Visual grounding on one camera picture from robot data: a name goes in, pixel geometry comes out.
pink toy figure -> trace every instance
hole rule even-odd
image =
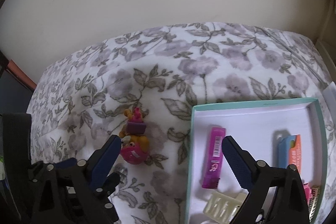
[[[144,162],[148,157],[148,152],[145,153],[141,150],[140,144],[135,144],[134,146],[124,147],[120,151],[121,156],[130,164],[140,164]]]
[[[309,204],[309,200],[313,197],[313,195],[311,193],[311,188],[309,187],[309,183],[305,183],[303,185],[303,190],[304,190],[304,194],[305,194],[306,199],[307,199],[307,203]]]
[[[142,114],[139,107],[134,108],[133,113],[130,109],[125,109],[124,115],[128,118],[129,122],[138,122],[138,123],[143,122]]]

screw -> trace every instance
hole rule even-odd
[[[86,165],[86,160],[79,160],[78,162],[77,162],[77,165],[78,166],[84,166],[84,165]]]
[[[295,164],[290,164],[289,168],[292,169],[293,171],[296,171],[296,165]]]
[[[112,204],[112,203],[106,203],[106,204],[104,205],[104,207],[105,207],[106,209],[111,209],[111,208],[113,208],[113,204]]]
[[[260,166],[260,167],[265,167],[266,163],[263,160],[258,160],[257,165]]]
[[[48,171],[51,171],[51,170],[53,170],[54,169],[54,165],[52,165],[52,164],[48,164],[47,165],[47,170]]]

black gripper frame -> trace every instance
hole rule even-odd
[[[249,192],[230,224],[255,223],[270,187],[276,190],[264,224],[309,224],[307,200],[295,165],[285,169],[256,161],[232,136],[223,138],[222,152],[240,186]]]

orange toy figure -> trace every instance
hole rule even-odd
[[[148,157],[149,140],[145,136],[127,135],[121,139],[123,148],[120,151],[121,156],[130,164],[140,164]]]

bed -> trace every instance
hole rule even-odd
[[[181,224],[191,109],[214,102],[319,99],[328,140],[325,192],[315,223],[336,198],[336,133],[322,90],[330,75],[302,35],[220,22],[175,24],[105,40],[50,65],[28,107],[32,162],[87,159],[143,110],[150,156],[122,158],[127,180],[112,195],[121,223]]]

